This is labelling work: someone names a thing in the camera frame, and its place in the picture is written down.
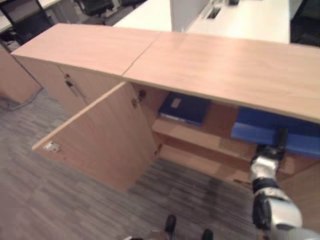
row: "desk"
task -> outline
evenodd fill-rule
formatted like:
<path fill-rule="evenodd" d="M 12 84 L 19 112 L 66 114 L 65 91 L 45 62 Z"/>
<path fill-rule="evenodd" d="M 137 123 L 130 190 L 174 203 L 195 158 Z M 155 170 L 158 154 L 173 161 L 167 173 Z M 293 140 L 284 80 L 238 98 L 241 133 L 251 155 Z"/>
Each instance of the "desk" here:
<path fill-rule="evenodd" d="M 39 0 L 44 10 L 51 9 L 60 23 L 75 24 L 79 17 L 71 0 Z M 11 28 L 11 23 L 4 15 L 0 15 L 0 33 Z"/>
<path fill-rule="evenodd" d="M 211 8 L 209 3 L 188 33 L 289 43 L 288 0 L 241 0 L 238 6 L 223 5 L 215 19 L 206 19 Z M 170 0 L 148 0 L 114 27 L 171 32 L 170 11 Z"/>
<path fill-rule="evenodd" d="M 241 0 L 238 6 L 225 3 L 216 18 L 207 19 L 211 9 L 211 4 L 205 7 L 187 32 L 285 44 L 290 42 L 288 0 Z"/>
<path fill-rule="evenodd" d="M 114 27 L 171 32 L 170 0 L 148 0 Z"/>

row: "blue folder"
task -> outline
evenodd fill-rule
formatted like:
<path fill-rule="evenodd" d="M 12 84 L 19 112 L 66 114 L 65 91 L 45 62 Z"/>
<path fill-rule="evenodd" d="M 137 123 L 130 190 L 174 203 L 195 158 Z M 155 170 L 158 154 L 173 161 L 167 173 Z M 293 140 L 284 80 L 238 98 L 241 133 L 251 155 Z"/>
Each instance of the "blue folder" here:
<path fill-rule="evenodd" d="M 277 144 L 278 130 L 288 129 L 289 152 L 320 158 L 320 126 L 317 123 L 248 107 L 240 107 L 231 137 L 255 144 Z"/>

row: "cabinet door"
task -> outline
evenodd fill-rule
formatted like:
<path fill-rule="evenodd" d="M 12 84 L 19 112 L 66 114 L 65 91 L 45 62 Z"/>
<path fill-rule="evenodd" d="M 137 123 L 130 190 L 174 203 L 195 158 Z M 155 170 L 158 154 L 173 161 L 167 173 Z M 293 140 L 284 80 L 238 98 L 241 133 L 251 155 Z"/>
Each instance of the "cabinet door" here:
<path fill-rule="evenodd" d="M 67 114 L 72 116 L 87 106 L 83 97 L 68 85 L 63 72 L 56 65 L 31 58 L 17 57 L 17 59 L 51 96 L 62 103 Z"/>
<path fill-rule="evenodd" d="M 154 161 L 156 145 L 136 94 L 122 82 L 71 117 L 32 149 L 126 191 Z M 49 141 L 56 153 L 44 150 Z"/>
<path fill-rule="evenodd" d="M 72 66 L 61 65 L 59 68 L 88 105 L 122 82 L 120 76 L 112 74 L 102 74 Z"/>

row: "black shoe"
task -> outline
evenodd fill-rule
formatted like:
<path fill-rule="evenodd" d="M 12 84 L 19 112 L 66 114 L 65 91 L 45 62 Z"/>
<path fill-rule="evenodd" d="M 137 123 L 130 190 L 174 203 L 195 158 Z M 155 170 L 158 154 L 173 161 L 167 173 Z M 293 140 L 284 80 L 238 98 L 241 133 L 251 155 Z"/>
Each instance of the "black shoe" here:
<path fill-rule="evenodd" d="M 201 240 L 214 240 L 214 233 L 209 229 L 204 230 Z"/>
<path fill-rule="evenodd" d="M 168 218 L 166 219 L 165 222 L 165 227 L 164 227 L 164 231 L 170 235 L 172 235 L 175 231 L 175 227 L 176 227 L 176 223 L 177 223 L 177 218 L 175 215 L 169 215 Z"/>

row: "black chair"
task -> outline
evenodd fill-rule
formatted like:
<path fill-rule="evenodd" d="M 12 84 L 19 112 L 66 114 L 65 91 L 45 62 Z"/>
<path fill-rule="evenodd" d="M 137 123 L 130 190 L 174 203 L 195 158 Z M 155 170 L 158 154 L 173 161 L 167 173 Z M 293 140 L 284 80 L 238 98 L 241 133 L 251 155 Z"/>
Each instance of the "black chair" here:
<path fill-rule="evenodd" d="M 115 7 L 112 0 L 75 0 L 75 2 L 79 5 L 83 14 L 89 17 L 98 15 L 99 18 L 102 19 L 103 25 L 106 25 L 106 18 L 101 17 L 101 15 L 107 10 L 112 11 L 112 9 Z"/>
<path fill-rule="evenodd" d="M 303 0 L 290 22 L 291 43 L 320 47 L 320 0 Z"/>
<path fill-rule="evenodd" d="M 142 4 L 145 1 L 146 0 L 121 0 L 120 4 L 123 7 L 132 6 L 135 9 L 138 4 Z"/>
<path fill-rule="evenodd" d="M 10 21 L 13 28 L 11 34 L 20 45 L 53 26 L 38 0 L 3 1 L 0 10 Z"/>

